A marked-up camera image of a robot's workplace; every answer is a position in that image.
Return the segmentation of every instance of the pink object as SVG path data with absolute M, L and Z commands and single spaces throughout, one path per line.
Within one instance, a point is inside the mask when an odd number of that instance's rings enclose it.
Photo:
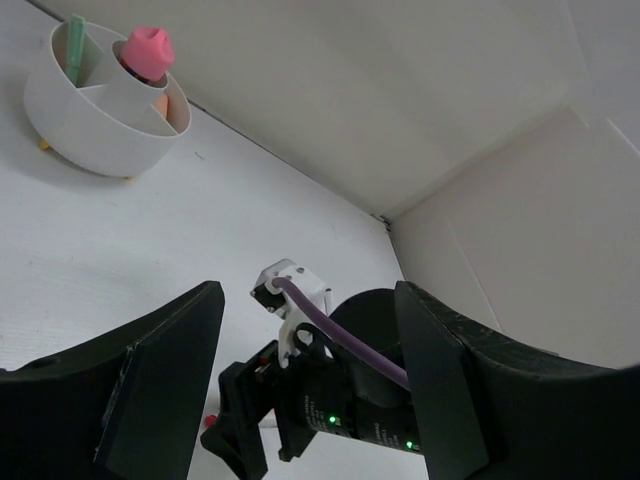
M 204 426 L 206 428 L 211 428 L 213 427 L 213 424 L 216 423 L 216 420 L 218 420 L 218 417 L 215 415 L 207 415 L 204 417 Z
M 169 70 L 175 59 L 166 30 L 138 27 L 122 46 L 120 60 L 142 78 L 156 82 Z

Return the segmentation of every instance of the white plastic mount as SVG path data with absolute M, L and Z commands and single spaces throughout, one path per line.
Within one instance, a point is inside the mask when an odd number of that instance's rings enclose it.
M 273 308 L 268 310 L 284 320 L 278 337 L 278 361 L 282 368 L 287 368 L 289 366 L 289 356 L 300 354 L 293 341 L 294 335 L 296 335 L 296 328 L 301 323 L 312 322 L 302 313 L 286 292 L 273 286 L 273 279 L 278 277 L 290 280 L 320 311 L 327 315 L 331 313 L 332 309 L 332 292 L 313 272 L 289 259 L 280 260 L 260 273 L 252 294 L 254 294 L 256 287 L 264 285 L 272 295 L 282 294 L 286 300 L 285 304 L 277 310 Z M 305 343 L 310 343 L 312 340 L 311 335 L 306 332 L 301 332 L 299 338 Z

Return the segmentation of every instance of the white round container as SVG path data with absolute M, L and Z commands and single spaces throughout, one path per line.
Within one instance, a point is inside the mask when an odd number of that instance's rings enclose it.
M 112 53 L 114 42 L 124 37 L 99 25 L 87 24 L 80 88 L 69 81 L 61 67 L 66 37 L 66 23 L 51 31 L 27 79 L 24 105 L 34 128 L 62 156 L 102 175 L 131 177 L 153 167 L 191 123 L 182 89 L 167 74 L 167 120 L 149 105 L 135 122 L 123 123 L 98 106 L 109 85 L 91 84 L 89 79 L 104 55 Z
M 119 62 L 124 45 L 118 40 L 104 52 L 102 60 L 87 79 L 87 85 L 106 85 L 97 103 L 100 110 L 127 125 L 137 125 L 156 99 L 167 88 L 167 76 L 153 84 L 143 83 Z

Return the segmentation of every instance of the white cardboard wall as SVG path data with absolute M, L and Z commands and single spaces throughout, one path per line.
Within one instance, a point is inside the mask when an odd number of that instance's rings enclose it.
M 406 277 L 522 342 L 603 366 L 640 361 L 640 157 L 571 111 L 392 225 Z
M 187 95 L 368 213 L 396 216 L 581 77 L 558 0 L 41 0 L 159 25 Z

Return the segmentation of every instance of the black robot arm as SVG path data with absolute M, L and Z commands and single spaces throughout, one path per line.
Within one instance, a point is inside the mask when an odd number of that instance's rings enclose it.
M 405 368 L 411 394 L 321 334 L 286 369 L 273 342 L 220 376 L 222 412 L 201 438 L 239 478 L 267 472 L 258 422 L 271 408 L 284 461 L 320 431 L 422 454 L 431 480 L 640 476 L 640 368 L 529 347 L 406 282 L 331 317 Z

